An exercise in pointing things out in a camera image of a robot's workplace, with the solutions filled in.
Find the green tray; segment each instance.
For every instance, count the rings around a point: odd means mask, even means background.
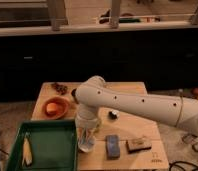
[[[22,166],[24,136],[30,133],[33,163]],[[74,120],[23,122],[5,171],[77,170],[77,135]]]

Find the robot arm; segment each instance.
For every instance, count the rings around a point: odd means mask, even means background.
[[[109,107],[175,126],[198,136],[198,100],[175,96],[129,94],[105,88],[102,77],[94,76],[76,90],[80,102],[76,125],[92,129],[98,123],[98,108]]]

